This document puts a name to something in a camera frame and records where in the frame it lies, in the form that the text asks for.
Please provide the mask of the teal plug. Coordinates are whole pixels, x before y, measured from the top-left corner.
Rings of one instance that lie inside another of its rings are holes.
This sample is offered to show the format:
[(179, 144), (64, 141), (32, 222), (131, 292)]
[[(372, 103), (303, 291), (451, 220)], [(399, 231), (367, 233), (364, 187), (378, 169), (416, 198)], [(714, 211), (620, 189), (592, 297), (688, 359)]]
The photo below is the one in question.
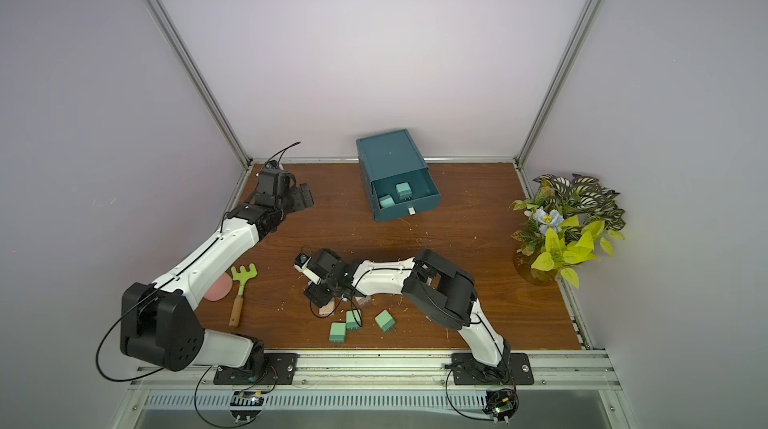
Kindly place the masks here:
[(379, 205), (382, 209), (390, 208), (395, 205), (395, 201), (390, 195), (386, 195), (379, 199)]
[(410, 200), (413, 196), (412, 188), (407, 182), (396, 184), (395, 189), (400, 200)]

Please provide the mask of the teal drawer cabinet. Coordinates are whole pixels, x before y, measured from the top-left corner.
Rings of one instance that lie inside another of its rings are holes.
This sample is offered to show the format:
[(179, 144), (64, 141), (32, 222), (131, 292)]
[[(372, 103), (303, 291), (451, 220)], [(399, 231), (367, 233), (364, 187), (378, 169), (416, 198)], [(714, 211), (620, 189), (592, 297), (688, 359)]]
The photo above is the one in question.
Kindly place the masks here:
[[(356, 141), (364, 192), (376, 222), (387, 222), (435, 210), (441, 194), (425, 159), (407, 129)], [(407, 182), (413, 196), (400, 200), (395, 185)], [(390, 195), (395, 205), (382, 209), (379, 199)]]

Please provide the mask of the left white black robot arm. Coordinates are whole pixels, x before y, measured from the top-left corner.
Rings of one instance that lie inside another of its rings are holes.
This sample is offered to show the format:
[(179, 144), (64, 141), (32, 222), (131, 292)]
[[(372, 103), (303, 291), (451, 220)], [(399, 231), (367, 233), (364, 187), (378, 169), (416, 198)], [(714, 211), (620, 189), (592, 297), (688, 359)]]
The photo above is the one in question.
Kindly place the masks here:
[(266, 362), (260, 341), (203, 328), (195, 310), (233, 263), (292, 213), (314, 205), (310, 186), (282, 169), (258, 173), (256, 189), (225, 213), (219, 228), (176, 267), (123, 294), (119, 346), (129, 357), (177, 372), (220, 366), (257, 378)]

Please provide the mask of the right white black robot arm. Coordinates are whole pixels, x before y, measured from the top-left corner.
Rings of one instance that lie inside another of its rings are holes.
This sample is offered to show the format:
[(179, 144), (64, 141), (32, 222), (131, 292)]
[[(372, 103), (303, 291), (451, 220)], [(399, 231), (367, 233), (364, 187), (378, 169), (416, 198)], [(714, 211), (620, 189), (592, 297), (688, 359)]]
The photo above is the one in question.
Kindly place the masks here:
[(434, 251), (422, 249), (394, 262), (347, 263), (321, 249), (311, 256), (299, 254), (294, 268), (309, 280), (304, 294), (318, 308), (337, 298), (402, 296), (431, 321), (458, 332), (477, 366), (501, 375), (509, 372), (509, 344), (486, 317), (474, 278)]

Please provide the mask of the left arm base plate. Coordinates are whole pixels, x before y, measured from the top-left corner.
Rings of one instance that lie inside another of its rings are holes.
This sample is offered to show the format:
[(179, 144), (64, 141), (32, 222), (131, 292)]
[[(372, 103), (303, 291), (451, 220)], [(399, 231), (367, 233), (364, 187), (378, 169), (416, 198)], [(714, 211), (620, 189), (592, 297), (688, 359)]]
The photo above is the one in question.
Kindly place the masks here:
[(234, 386), (291, 385), (297, 360), (297, 353), (257, 351), (242, 367), (218, 366), (213, 383)]

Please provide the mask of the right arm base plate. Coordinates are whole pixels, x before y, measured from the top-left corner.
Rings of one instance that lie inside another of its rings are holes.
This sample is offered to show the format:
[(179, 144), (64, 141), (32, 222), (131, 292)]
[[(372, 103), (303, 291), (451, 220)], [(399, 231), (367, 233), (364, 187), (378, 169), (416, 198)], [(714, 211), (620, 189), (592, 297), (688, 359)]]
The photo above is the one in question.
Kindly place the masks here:
[(522, 385), (534, 384), (529, 357), (525, 353), (510, 353), (496, 366), (478, 362), (470, 353), (453, 353), (444, 365), (452, 371), (456, 385)]

